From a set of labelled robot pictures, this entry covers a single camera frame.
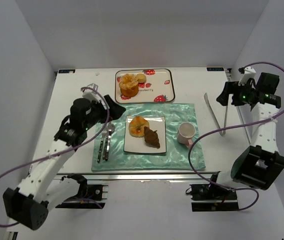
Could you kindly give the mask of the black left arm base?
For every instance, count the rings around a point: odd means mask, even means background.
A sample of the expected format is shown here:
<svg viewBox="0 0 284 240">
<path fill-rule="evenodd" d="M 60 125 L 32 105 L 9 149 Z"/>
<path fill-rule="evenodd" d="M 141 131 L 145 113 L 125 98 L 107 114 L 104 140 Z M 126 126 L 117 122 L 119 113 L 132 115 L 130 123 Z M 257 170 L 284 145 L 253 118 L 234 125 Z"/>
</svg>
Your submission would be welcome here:
<svg viewBox="0 0 284 240">
<path fill-rule="evenodd" d="M 69 197 L 57 209 L 103 209 L 108 195 L 108 185 L 89 184 L 87 179 L 80 174 L 62 176 L 61 183 L 65 180 L 75 180 L 79 186 L 77 195 Z"/>
</svg>

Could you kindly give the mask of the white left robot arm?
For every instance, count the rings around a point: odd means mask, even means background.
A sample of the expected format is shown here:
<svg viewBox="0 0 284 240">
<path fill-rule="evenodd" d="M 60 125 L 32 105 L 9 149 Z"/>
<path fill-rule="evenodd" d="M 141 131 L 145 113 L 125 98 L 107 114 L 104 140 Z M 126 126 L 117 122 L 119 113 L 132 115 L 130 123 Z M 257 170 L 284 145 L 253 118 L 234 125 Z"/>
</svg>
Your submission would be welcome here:
<svg viewBox="0 0 284 240">
<path fill-rule="evenodd" d="M 87 138 L 87 131 L 95 124 L 106 124 L 119 119 L 126 109 L 109 95 L 101 100 L 91 96 L 73 101 L 70 113 L 61 122 L 47 151 L 47 160 L 41 160 L 31 173 L 15 188 L 8 188 L 3 200 L 8 217 L 37 230 L 45 222 L 50 210 L 65 200 L 89 197 L 87 179 L 80 174 L 66 176 L 57 186 L 51 182 L 65 162 L 71 158 Z"/>
</svg>

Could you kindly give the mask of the steel serving tongs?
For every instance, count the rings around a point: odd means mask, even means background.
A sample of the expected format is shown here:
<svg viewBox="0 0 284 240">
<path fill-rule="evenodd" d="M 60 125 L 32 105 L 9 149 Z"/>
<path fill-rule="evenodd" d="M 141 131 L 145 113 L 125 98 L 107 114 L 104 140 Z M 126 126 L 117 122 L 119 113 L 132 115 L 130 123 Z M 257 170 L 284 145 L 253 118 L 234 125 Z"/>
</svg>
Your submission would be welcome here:
<svg viewBox="0 0 284 240">
<path fill-rule="evenodd" d="M 220 126 L 220 124 L 219 124 L 219 122 L 218 122 L 218 120 L 217 120 L 217 118 L 216 118 L 216 115 L 215 115 L 215 113 L 214 113 L 214 111 L 213 111 L 213 109 L 212 109 L 212 107 L 211 107 L 211 104 L 210 104 L 209 98 L 208 98 L 208 94 L 205 93 L 203 97 L 204 97 L 205 104 L 206 104 L 206 106 L 207 106 L 207 108 L 208 108 L 208 110 L 209 110 L 209 112 L 210 112 L 210 115 L 211 115 L 211 117 L 212 117 L 212 119 L 213 119 L 213 121 L 214 121 L 214 123 L 215 123 L 215 126 L 217 127 L 217 129 L 220 130 L 220 129 L 221 129 L 221 126 Z M 223 128 L 226 127 L 227 113 L 228 113 L 228 106 L 225 107 Z"/>
</svg>

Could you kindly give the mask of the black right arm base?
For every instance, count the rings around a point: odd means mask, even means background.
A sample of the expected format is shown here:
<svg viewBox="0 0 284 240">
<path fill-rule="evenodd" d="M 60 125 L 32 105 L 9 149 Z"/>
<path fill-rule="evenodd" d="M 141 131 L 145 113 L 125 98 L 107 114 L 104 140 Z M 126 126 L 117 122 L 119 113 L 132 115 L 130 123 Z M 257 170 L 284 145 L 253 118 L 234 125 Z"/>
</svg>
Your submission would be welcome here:
<svg viewBox="0 0 284 240">
<path fill-rule="evenodd" d="M 185 191 L 191 197 L 193 212 L 236 212 L 239 210 L 235 192 L 212 184 L 191 184 Z"/>
</svg>

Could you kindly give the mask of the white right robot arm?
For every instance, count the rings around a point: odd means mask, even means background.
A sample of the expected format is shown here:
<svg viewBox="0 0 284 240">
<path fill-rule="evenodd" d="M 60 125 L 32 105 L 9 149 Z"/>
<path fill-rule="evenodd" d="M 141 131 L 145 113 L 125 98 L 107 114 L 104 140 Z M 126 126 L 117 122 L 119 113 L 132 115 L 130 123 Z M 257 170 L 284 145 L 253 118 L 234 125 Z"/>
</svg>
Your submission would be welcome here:
<svg viewBox="0 0 284 240">
<path fill-rule="evenodd" d="M 276 120 L 281 107 L 281 98 L 275 95 L 279 76 L 261 73 L 258 81 L 251 67 L 241 70 L 240 81 L 226 82 L 217 101 L 225 106 L 232 97 L 232 105 L 250 105 L 253 121 L 250 146 L 235 160 L 231 170 L 219 172 L 214 181 L 227 188 L 245 185 L 267 190 L 284 169 L 284 156 L 281 156 L 276 143 Z"/>
</svg>

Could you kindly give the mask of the glazed ring bread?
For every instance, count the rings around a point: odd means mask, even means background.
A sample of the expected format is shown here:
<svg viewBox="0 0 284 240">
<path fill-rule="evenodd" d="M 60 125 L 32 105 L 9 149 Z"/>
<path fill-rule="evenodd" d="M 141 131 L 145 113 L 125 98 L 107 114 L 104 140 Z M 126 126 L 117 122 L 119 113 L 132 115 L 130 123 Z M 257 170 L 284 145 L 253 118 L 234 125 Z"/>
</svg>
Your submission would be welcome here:
<svg viewBox="0 0 284 240">
<path fill-rule="evenodd" d="M 149 128 L 149 122 L 142 116 L 136 116 L 129 123 L 129 133 L 133 137 L 142 138 L 145 127 Z"/>
</svg>

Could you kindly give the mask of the brown chocolate croissant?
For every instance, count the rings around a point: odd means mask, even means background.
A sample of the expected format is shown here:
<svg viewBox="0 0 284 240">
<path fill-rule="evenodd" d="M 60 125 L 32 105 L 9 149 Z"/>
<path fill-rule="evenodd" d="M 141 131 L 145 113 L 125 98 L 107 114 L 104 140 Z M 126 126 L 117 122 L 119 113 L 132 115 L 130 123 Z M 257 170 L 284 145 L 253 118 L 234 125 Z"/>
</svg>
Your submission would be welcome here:
<svg viewBox="0 0 284 240">
<path fill-rule="evenodd" d="M 160 148 L 160 143 L 159 143 L 159 137 L 157 131 L 153 131 L 148 127 L 144 127 L 144 140 L 145 143 L 148 146 L 154 147 L 159 149 Z"/>
</svg>

